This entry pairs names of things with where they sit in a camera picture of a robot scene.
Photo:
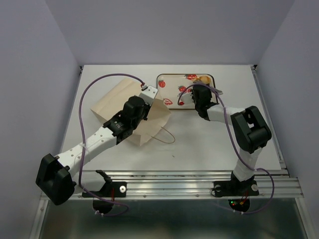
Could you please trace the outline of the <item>metal tongs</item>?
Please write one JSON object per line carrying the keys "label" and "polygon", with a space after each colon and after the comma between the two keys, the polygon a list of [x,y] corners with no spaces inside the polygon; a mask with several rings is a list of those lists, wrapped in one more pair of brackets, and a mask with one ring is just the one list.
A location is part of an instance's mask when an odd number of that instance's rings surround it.
{"label": "metal tongs", "polygon": [[212,87],[210,84],[205,84],[204,82],[199,81],[199,80],[196,80],[193,83],[197,84],[197,85],[203,85],[203,86],[209,88],[214,94],[216,93],[218,96],[223,95],[223,92],[221,90],[219,90],[215,87]]}

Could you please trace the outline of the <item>fake croissant bread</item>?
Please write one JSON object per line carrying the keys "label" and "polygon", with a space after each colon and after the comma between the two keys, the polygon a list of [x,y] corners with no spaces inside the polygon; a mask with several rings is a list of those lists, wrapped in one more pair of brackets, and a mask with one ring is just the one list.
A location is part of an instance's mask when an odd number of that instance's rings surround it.
{"label": "fake croissant bread", "polygon": [[199,77],[194,78],[192,81],[193,81],[193,83],[203,83],[206,85],[210,85],[212,79],[209,76],[199,76]]}

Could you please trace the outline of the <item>beige paper bag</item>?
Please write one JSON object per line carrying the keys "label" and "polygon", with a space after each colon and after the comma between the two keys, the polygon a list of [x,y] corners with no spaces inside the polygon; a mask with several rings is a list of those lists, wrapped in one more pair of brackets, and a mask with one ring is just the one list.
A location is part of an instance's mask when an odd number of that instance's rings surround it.
{"label": "beige paper bag", "polygon": [[[124,103],[129,97],[139,95],[141,88],[132,79],[125,78],[110,92],[105,94],[95,105],[91,107],[92,113],[101,122],[110,120],[115,113],[123,109]],[[148,114],[148,119],[142,121],[128,141],[137,146],[142,146],[150,139],[156,139],[166,144],[175,142],[175,137],[164,127],[170,117],[170,110],[164,104],[164,99],[157,94]]]}

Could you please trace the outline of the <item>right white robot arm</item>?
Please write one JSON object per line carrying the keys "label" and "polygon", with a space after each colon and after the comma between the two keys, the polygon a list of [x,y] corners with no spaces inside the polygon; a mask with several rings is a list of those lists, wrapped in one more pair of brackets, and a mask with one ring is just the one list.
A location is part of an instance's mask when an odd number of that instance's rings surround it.
{"label": "right white robot arm", "polygon": [[232,172],[235,179],[229,182],[234,194],[247,189],[247,182],[254,176],[255,165],[262,149],[272,138],[272,133],[256,106],[232,108],[224,105],[221,99],[212,102],[212,95],[219,98],[217,90],[208,85],[195,84],[192,87],[192,100],[199,116],[207,121],[222,122],[226,125],[230,141],[238,156]]}

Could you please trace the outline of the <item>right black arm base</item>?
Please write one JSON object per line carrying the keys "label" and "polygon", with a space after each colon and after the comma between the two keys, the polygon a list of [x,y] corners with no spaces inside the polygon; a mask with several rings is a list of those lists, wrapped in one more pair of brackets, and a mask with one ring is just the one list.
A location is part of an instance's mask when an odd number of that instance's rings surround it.
{"label": "right black arm base", "polygon": [[230,197],[228,200],[231,209],[245,213],[250,208],[250,196],[259,196],[258,186],[255,180],[214,181],[211,195],[216,198]]}

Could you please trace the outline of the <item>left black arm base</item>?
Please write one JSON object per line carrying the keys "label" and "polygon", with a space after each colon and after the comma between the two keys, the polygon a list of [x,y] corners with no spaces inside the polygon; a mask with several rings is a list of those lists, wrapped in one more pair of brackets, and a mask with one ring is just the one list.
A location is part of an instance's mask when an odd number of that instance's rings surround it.
{"label": "left black arm base", "polygon": [[93,198],[92,207],[96,215],[102,217],[113,217],[125,214],[129,206],[116,202],[116,198],[125,198],[127,193],[127,182],[105,183],[99,191],[83,192],[83,198]]}

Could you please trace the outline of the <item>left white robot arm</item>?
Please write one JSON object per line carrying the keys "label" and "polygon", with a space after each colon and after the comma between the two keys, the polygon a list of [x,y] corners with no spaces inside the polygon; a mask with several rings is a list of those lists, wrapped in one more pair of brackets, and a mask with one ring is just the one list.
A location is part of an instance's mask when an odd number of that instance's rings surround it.
{"label": "left white robot arm", "polygon": [[155,97],[130,97],[123,109],[105,122],[93,135],[57,156],[45,155],[39,166],[36,185],[55,204],[61,205],[73,194],[86,192],[106,196],[111,190],[111,179],[103,171],[85,182],[83,166],[103,151],[118,145],[133,134],[142,120],[146,120]]}

